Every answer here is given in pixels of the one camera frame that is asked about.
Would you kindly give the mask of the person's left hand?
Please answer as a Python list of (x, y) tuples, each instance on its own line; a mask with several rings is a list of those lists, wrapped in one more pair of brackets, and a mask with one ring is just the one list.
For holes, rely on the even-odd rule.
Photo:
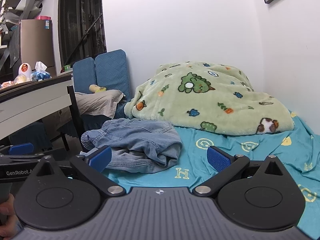
[(6, 222), (0, 226), (1, 239), (3, 240), (12, 239), (21, 230), (14, 210), (14, 200), (14, 196), (10, 193), (8, 200), (0, 205), (1, 215), (7, 218)]

